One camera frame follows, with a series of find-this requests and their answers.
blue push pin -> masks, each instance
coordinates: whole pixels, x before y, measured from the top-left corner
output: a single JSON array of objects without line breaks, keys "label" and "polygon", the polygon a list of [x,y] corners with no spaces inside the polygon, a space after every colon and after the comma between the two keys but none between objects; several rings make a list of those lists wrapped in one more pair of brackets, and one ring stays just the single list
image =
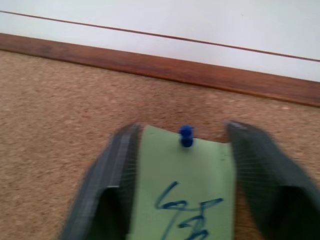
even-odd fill
[{"label": "blue push pin", "polygon": [[194,128],[189,125],[183,125],[180,130],[180,143],[183,147],[189,148],[194,143]]}]

green paper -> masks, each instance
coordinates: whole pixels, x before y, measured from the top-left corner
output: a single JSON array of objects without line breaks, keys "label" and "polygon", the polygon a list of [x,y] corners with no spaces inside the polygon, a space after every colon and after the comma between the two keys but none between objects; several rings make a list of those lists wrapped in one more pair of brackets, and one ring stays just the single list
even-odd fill
[{"label": "green paper", "polygon": [[[146,126],[139,150],[137,187],[128,239],[233,239],[235,181],[235,167],[228,143],[196,138],[192,147],[185,148],[180,145],[179,134]],[[174,182],[177,185],[156,208],[160,195]],[[200,203],[205,201],[215,205],[203,209],[201,214]],[[204,221],[194,219],[188,222],[189,226],[179,227],[183,221],[196,216],[204,217]]]}]

